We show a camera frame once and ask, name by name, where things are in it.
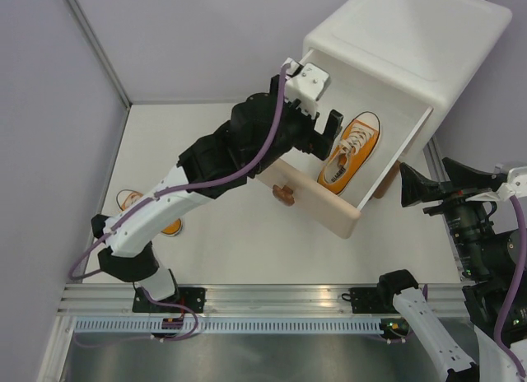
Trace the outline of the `orange sneaker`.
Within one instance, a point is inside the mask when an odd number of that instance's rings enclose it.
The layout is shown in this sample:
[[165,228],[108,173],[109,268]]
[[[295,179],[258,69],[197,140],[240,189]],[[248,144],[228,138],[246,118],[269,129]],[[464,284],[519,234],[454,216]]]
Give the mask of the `orange sneaker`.
[[337,146],[318,175],[317,183],[340,195],[370,158],[380,134],[379,117],[370,111],[360,113],[342,131]]
[[[142,193],[132,189],[122,189],[115,196],[115,202],[120,211],[130,208],[143,196]],[[167,237],[175,237],[183,230],[183,221],[178,219],[168,225],[161,233]]]

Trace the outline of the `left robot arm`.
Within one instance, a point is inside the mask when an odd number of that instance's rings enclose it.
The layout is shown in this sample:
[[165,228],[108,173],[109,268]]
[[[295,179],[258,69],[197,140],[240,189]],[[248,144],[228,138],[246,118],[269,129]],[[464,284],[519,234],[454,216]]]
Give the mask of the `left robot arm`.
[[92,229],[104,244],[97,254],[100,270],[138,284],[160,312],[175,310],[178,286],[157,259],[152,239],[185,213],[245,185],[293,148],[327,158],[343,121],[332,110],[324,131],[315,130],[317,103],[329,83],[329,74],[317,67],[282,68],[269,91],[235,105],[229,120],[182,152],[167,176],[131,207],[94,217]]

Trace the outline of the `aluminium corner frame post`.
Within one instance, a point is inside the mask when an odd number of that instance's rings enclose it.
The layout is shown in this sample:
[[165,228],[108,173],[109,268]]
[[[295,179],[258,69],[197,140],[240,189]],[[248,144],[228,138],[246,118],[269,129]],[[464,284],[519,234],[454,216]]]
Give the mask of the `aluminium corner frame post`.
[[82,33],[83,38],[86,40],[91,52],[96,57],[97,62],[105,73],[115,94],[118,96],[121,105],[127,111],[130,111],[133,102],[130,100],[128,93],[124,89],[124,86],[120,81],[113,64],[111,63],[102,43],[91,26],[91,23],[79,0],[63,0],[63,2],[68,9],[68,12],[72,16],[72,19],[75,21],[77,27]]

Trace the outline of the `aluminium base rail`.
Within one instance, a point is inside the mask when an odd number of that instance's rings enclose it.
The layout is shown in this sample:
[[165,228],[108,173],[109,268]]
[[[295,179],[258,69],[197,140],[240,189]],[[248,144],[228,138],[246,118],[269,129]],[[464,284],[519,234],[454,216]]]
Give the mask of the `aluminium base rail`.
[[[349,316],[352,307],[341,298],[347,285],[205,285],[204,314],[212,317]],[[67,284],[59,314],[131,315],[135,291],[128,284]]]

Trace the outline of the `white shoe cabinet body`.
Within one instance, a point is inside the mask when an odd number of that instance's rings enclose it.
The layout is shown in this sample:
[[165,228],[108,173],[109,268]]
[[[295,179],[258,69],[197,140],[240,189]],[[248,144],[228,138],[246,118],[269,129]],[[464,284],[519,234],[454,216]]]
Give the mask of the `white shoe cabinet body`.
[[512,19],[485,0],[348,0],[303,40],[431,107],[404,153],[419,153]]

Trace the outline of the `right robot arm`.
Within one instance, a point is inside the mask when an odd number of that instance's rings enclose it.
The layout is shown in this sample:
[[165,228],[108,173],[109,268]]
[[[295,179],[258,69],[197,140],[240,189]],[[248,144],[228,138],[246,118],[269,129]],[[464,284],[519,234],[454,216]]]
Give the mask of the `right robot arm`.
[[469,280],[464,305],[478,340],[474,360],[450,336],[406,269],[386,273],[375,300],[397,311],[432,360],[443,381],[526,379],[526,165],[500,164],[492,173],[444,158],[448,179],[436,182],[406,163],[399,166],[401,204],[425,203],[442,216]]

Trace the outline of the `bear head drawer knob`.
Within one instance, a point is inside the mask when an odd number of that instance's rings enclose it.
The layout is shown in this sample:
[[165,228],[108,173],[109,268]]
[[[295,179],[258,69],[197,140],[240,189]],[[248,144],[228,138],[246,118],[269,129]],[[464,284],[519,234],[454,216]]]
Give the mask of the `bear head drawer knob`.
[[293,190],[286,185],[278,186],[275,184],[272,187],[272,194],[279,202],[288,207],[295,203]]

